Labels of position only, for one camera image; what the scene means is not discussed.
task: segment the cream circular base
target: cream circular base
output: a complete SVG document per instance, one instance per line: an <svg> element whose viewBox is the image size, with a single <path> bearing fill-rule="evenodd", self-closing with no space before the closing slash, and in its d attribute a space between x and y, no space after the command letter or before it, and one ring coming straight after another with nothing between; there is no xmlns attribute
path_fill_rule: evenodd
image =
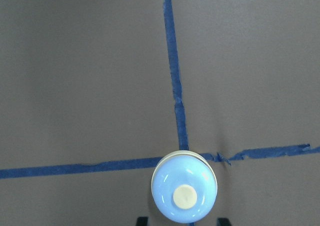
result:
<svg viewBox="0 0 320 226"><path fill-rule="evenodd" d="M181 209L192 208L197 202L197 192L190 185L180 185L173 193L173 201Z"/></svg>

